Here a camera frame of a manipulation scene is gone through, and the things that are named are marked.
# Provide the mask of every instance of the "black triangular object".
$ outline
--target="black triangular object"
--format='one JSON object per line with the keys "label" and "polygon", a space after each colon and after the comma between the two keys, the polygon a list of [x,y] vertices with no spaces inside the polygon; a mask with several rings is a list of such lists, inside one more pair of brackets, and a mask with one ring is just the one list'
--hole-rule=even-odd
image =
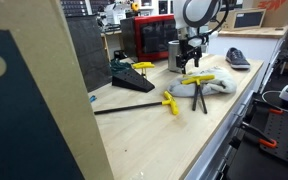
{"label": "black triangular object", "polygon": [[114,74],[112,85],[142,92],[149,92],[155,88],[152,83],[131,68]]}

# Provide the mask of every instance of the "pegboard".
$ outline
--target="pegboard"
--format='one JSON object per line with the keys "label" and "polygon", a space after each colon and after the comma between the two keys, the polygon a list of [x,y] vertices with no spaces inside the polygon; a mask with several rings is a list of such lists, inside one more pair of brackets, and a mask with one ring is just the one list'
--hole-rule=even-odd
{"label": "pegboard", "polygon": [[288,113],[270,113],[264,134],[276,140],[277,147],[260,145],[260,149],[288,163]]}

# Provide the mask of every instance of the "gray shoe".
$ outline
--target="gray shoe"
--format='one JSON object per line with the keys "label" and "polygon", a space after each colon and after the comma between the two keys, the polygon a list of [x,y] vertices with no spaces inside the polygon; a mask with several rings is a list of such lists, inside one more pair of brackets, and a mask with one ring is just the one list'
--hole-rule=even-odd
{"label": "gray shoe", "polygon": [[251,67],[243,55],[243,53],[236,49],[230,48],[226,54],[226,61],[231,64],[233,69],[249,69]]}

